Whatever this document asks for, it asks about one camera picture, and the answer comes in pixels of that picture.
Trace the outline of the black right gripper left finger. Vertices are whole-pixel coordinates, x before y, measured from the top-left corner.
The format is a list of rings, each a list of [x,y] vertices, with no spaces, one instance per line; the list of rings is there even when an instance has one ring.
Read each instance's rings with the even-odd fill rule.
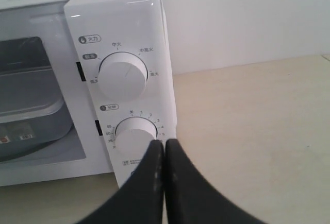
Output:
[[[163,160],[162,142],[151,141],[128,180],[111,198],[79,223],[162,223]]]

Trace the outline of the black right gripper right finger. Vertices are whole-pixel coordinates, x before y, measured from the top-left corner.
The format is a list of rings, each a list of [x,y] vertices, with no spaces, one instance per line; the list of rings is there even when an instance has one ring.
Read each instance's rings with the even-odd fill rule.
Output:
[[[165,145],[164,193],[168,223],[263,223],[218,192],[177,139]]]

